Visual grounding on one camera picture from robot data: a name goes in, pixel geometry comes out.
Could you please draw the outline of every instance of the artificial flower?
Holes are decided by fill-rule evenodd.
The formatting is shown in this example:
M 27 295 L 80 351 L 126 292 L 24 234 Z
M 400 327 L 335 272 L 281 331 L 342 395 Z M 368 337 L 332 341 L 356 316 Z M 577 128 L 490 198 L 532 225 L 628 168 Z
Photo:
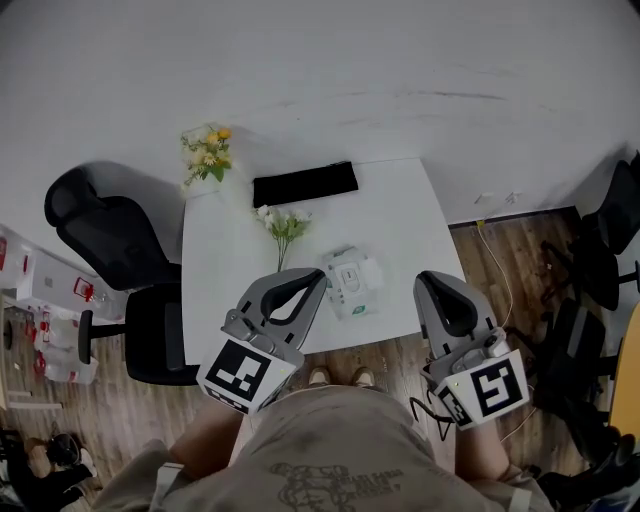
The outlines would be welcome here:
M 204 151 L 202 149 L 198 149 L 197 151 L 191 153 L 189 161 L 191 162 L 191 165 L 201 165 L 203 159 Z
M 304 210 L 300 209 L 294 210 L 293 216 L 298 222 L 306 222 L 311 218 L 311 214 L 309 212 L 305 212 Z
M 220 128 L 218 130 L 218 137 L 220 137 L 222 140 L 230 139 L 231 130 L 229 128 Z
M 264 219 L 263 219 L 263 220 L 264 220 L 264 226 L 265 226 L 268 230 L 270 230 L 270 229 L 272 228 L 272 226 L 273 226 L 274 222 L 275 222 L 275 217 L 274 217 L 274 215 L 273 215 L 273 213 L 272 213 L 272 212 L 269 212 L 269 213 L 267 213 L 267 214 L 264 216 Z
M 264 220 L 264 218 L 269 213 L 269 207 L 266 204 L 263 204 L 260 208 L 256 210 L 256 215 L 259 219 Z

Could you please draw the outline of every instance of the white flower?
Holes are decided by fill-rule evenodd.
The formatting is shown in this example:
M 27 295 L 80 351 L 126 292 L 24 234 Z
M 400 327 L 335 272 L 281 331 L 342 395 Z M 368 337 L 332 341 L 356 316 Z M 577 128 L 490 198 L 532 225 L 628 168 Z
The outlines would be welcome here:
M 260 208 L 256 210 L 256 215 L 260 220 L 264 220 L 264 218 L 269 213 L 271 213 L 271 209 L 266 204 L 263 204 Z
M 275 222 L 275 218 L 273 216 L 273 212 L 269 212 L 267 213 L 264 218 L 262 219 L 262 221 L 264 222 L 264 226 L 267 229 L 271 229 L 271 226 L 273 226 L 273 223 Z
M 309 212 L 305 212 L 304 210 L 294 210 L 293 216 L 298 222 L 306 222 L 311 217 L 311 214 Z
M 191 153 L 191 157 L 189 158 L 189 161 L 191 162 L 191 165 L 201 165 L 203 158 L 204 158 L 204 151 L 202 151 L 202 149 L 198 149 L 197 151 L 194 151 L 193 153 Z

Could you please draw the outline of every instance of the shoe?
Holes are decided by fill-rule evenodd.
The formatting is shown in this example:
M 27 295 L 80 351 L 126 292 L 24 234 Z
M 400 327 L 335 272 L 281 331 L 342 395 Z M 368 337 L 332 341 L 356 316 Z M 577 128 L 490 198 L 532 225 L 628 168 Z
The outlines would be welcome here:
M 363 366 L 353 375 L 353 386 L 358 388 L 370 388 L 376 385 L 373 371 Z
M 98 470 L 93 463 L 93 457 L 91 457 L 91 454 L 84 448 L 80 448 L 80 463 L 89 470 L 93 478 L 98 476 Z
M 309 386 L 322 384 L 328 386 L 331 384 L 331 375 L 325 367 L 318 367 L 311 370 L 309 375 Z

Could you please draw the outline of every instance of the black cable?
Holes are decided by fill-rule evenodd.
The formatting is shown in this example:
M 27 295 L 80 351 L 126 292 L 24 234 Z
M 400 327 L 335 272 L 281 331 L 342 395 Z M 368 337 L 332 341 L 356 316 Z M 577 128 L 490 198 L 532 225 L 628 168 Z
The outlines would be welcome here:
M 427 400 L 429 400 L 429 404 L 432 405 L 429 390 L 427 390 Z M 436 422 L 438 423 L 438 432 L 440 433 L 440 441 L 444 441 L 447 438 L 447 434 L 449 433 L 449 428 L 451 428 L 451 424 L 455 423 L 455 421 L 450 416 L 440 416 L 439 414 L 434 413 L 431 409 L 429 409 L 423 402 L 421 402 L 417 398 L 410 397 L 409 403 L 411 404 L 411 411 L 413 412 L 413 417 L 418 423 L 420 423 L 420 420 L 418 419 L 418 414 L 416 413 L 416 408 L 415 408 L 416 404 L 424 412 L 426 412 L 429 416 L 431 416 L 434 420 L 436 420 Z M 445 429 L 444 433 L 442 432 L 442 423 L 447 424 L 447 428 Z

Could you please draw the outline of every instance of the white cable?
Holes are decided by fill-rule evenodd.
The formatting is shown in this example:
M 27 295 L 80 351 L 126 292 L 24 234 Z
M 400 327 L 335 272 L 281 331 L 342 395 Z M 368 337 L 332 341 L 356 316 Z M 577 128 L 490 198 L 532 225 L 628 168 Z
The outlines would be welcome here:
M 527 384 L 527 387 L 528 387 L 529 389 L 531 389 L 531 391 L 533 391 L 533 386 L 532 386 L 531 384 Z M 525 424 L 527 421 L 529 421 L 529 418 L 531 418 L 531 416 L 533 416 L 533 414 L 534 414 L 537 410 L 538 410 L 538 408 L 537 408 L 537 407 L 534 407 L 534 408 L 533 408 L 533 411 L 531 411 L 531 412 L 527 415 L 527 417 L 526 417 L 525 419 L 523 419 L 523 420 L 520 422 L 520 425 L 518 425 L 518 426 L 517 426 L 516 428 L 514 428 L 511 432 L 509 432 L 506 436 L 504 436 L 502 439 L 500 439 L 500 442 L 502 443 L 504 440 L 509 439 L 513 434 L 515 434 L 518 430 L 520 430 L 520 429 L 524 426 L 524 424 Z
M 484 239 L 484 236 L 482 236 L 482 231 L 480 231 L 480 226 L 478 224 L 476 224 L 476 228 L 478 229 L 478 234 L 480 235 L 480 239 L 484 243 L 484 246 L 489 251 L 489 254 L 491 254 L 491 257 L 493 258 L 493 261 L 495 261 L 496 265 L 498 265 L 498 268 L 500 269 L 500 272 L 502 272 L 502 277 L 504 277 L 504 282 L 507 285 L 507 291 L 509 292 L 509 301 L 510 301 L 509 302 L 509 312 L 507 313 L 507 316 L 505 317 L 504 322 L 502 322 L 502 328 L 504 328 L 504 326 L 507 325 L 507 321 L 509 320 L 509 317 L 511 316 L 511 310 L 513 309 L 513 294 L 511 293 L 511 287 L 509 286 L 509 280 L 507 279 L 507 274 L 503 270 L 502 265 L 500 265 L 500 263 L 498 263 L 498 258 L 496 258 L 495 254 L 493 254 L 493 251 L 491 250 L 491 247 L 489 247 L 489 244 Z

